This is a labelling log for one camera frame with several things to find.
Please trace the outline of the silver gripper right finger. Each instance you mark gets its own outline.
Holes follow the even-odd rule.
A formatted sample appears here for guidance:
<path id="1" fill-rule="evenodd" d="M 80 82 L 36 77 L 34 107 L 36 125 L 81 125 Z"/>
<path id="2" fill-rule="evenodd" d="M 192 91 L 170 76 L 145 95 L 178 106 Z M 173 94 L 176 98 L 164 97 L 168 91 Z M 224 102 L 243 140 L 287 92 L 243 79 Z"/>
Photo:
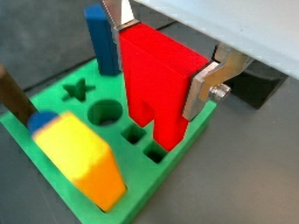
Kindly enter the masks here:
<path id="1" fill-rule="evenodd" d="M 190 121 L 201 112 L 208 100 L 220 102 L 229 94 L 225 81 L 241 74 L 253 59 L 243 52 L 218 43 L 208 65 L 193 75 L 185 99 L 182 117 Z"/>

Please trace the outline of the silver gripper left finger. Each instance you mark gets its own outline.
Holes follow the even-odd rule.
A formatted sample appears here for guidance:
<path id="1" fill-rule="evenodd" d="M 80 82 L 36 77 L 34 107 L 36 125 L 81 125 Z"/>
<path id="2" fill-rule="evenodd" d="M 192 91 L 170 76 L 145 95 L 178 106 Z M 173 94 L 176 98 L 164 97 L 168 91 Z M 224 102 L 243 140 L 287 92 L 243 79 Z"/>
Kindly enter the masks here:
<path id="1" fill-rule="evenodd" d="M 113 41 L 116 43 L 117 64 L 121 65 L 121 52 L 118 43 L 118 34 L 125 29 L 138 24 L 138 20 L 134 18 L 129 0 L 98 0 L 106 19 L 110 24 L 110 31 Z"/>

